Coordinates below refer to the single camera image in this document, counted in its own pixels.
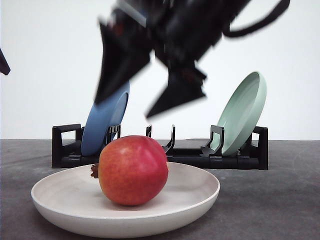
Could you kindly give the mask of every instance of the white wall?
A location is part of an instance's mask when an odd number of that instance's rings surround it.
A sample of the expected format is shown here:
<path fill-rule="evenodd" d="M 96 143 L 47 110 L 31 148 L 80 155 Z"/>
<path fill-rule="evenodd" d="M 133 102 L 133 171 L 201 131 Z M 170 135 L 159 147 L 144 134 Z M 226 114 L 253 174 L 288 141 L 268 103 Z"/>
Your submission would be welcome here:
<path fill-rule="evenodd" d="M 50 139 L 55 125 L 85 125 L 100 76 L 98 16 L 114 0 L 2 0 L 1 48 L 11 67 L 1 78 L 1 138 Z M 234 27 L 266 14 L 277 0 L 252 0 Z M 147 121 L 167 82 L 156 60 L 131 81 L 122 135 L 145 133 L 178 139 L 207 138 L 242 79 L 260 71 L 267 101 L 258 125 L 272 140 L 320 140 L 320 2 L 293 0 L 275 24 L 239 39 L 224 38 L 199 67 L 208 75 L 207 99 Z"/>

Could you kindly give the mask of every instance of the black dish rack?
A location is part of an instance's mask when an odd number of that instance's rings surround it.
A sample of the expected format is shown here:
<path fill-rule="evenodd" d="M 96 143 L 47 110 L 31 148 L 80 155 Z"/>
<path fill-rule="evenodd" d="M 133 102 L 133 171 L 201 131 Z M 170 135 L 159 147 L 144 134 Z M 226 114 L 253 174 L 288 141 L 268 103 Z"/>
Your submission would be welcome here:
<path fill-rule="evenodd" d="M 52 128 L 52 168 L 74 168 L 99 162 L 100 153 L 82 156 L 81 140 L 85 127 L 80 124 L 54 126 Z M 74 142 L 63 145 L 62 133 L 75 131 Z M 256 126 L 253 133 L 258 134 L 258 143 L 252 143 L 252 134 L 243 146 L 232 156 L 223 156 L 225 129 L 211 125 L 210 139 L 197 148 L 175 148 L 176 127 L 172 125 L 171 139 L 163 145 L 169 162 L 182 163 L 202 169 L 239 169 L 239 170 L 268 170 L 268 128 Z M 110 126 L 105 136 L 105 143 L 117 134 L 121 137 L 121 126 Z M 146 128 L 145 135 L 151 137 L 152 126 Z M 219 135 L 219 145 L 216 150 L 210 148 L 215 135 Z"/>

